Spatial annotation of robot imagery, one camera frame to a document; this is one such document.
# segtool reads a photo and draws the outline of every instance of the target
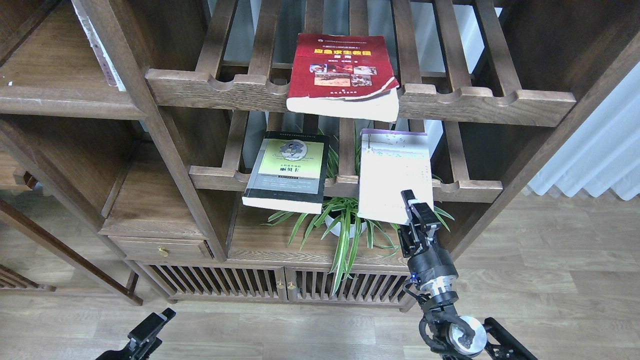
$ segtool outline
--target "white flower pot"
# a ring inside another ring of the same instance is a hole
[[[333,222],[333,220],[334,219],[331,217],[331,215],[327,215],[326,218],[324,218],[324,223],[326,224],[327,228],[331,226],[331,223]],[[331,229],[331,233],[339,237],[341,225],[342,225],[341,223],[338,223],[336,226],[334,226],[333,229]],[[360,231],[360,234],[364,233],[365,230],[367,230],[367,223],[362,222],[362,230]],[[356,225],[349,226],[349,239],[353,239],[355,234],[356,234]]]

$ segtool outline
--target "book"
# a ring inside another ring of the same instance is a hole
[[[328,155],[328,136],[267,131],[243,204],[320,214]]]
[[[287,109],[395,122],[398,86],[383,36],[299,34]]]
[[[408,225],[403,190],[433,209],[427,140],[426,133],[362,130],[359,217]]]

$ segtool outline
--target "drawer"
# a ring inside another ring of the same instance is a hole
[[[212,258],[204,240],[131,238],[124,236],[110,236],[109,238],[127,254],[128,259],[172,261]]]

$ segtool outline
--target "book spine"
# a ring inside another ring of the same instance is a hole
[[[76,15],[78,20],[80,20],[80,24],[82,24],[82,28],[84,29],[84,33],[86,34],[87,39],[89,40],[89,44],[93,49],[93,53],[95,54],[96,59],[98,59],[98,64],[102,69],[102,73],[107,80],[107,83],[110,86],[117,86],[119,91],[127,91],[113,66],[113,62],[111,62],[111,58],[109,54],[107,54],[104,49],[104,45],[100,41],[98,34],[89,19],[89,16],[86,14],[86,11],[82,7],[81,4],[77,2],[73,2],[74,9],[76,10]]]

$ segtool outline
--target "red book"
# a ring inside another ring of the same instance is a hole
[[[384,37],[299,34],[287,109],[394,122],[398,86]]]

